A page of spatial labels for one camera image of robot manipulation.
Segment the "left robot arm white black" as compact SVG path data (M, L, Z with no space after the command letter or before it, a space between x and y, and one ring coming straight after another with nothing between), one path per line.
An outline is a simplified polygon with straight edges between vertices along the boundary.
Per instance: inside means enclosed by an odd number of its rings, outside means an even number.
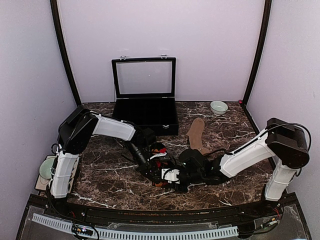
M164 181L164 172L158 169L155 161L165 154L152 154L151 146L156 143L156 136L151 129L142 129L130 121L108 117L80 105L58 128L56 158L51 169L49 190L55 198L50 208L60 218L67 218L71 213L70 206L62 199L68 195L76 160L93 135L123 140L137 162L138 172L156 184Z

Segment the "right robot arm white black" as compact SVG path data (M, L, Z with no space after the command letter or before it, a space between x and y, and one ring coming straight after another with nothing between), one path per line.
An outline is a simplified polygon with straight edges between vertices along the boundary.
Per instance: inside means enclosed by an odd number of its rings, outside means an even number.
M255 205L255 213L266 217L297 171L310 161L311 142L311 133L302 124L271 118L256 137L211 161L197 149L183 151L179 155L182 165L163 170L161 177L186 187L197 183L220 185L260 161L277 157L278 163L264 189L264 199Z

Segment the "argyle red orange black sock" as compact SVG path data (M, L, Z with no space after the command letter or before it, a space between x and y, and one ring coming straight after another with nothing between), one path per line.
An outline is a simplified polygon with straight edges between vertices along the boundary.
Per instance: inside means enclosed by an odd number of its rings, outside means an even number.
M167 153L166 156L149 160L152 170L152 185L160 188L170 185L171 183L162 180L161 171L162 169L175 169L175 161L173 157L168 153L167 148L162 143L153 143L150 148L151 156L158 153Z

